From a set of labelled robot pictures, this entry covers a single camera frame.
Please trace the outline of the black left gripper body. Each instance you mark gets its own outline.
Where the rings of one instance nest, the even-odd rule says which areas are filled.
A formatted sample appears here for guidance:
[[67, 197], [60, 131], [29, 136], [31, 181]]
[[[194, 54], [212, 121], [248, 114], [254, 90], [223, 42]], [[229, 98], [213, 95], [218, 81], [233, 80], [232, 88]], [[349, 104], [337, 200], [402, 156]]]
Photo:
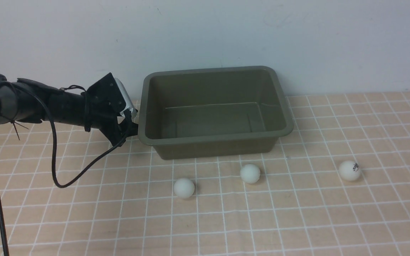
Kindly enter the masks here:
[[118, 89], [115, 76], [108, 73], [86, 91], [89, 100], [88, 121], [91, 128], [98, 129], [112, 144], [118, 146], [126, 138], [138, 135], [138, 124], [132, 121], [130, 113], [124, 118], [123, 97]]

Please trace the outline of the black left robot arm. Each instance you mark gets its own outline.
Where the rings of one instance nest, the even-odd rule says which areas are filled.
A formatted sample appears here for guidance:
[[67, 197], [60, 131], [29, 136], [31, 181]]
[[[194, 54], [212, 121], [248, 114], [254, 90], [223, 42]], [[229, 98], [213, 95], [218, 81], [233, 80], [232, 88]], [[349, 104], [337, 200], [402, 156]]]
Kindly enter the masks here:
[[98, 129], [113, 146], [138, 134], [137, 109], [121, 81], [106, 74], [85, 89], [71, 85], [57, 89], [19, 78], [7, 81], [0, 74], [0, 124], [44, 121]]

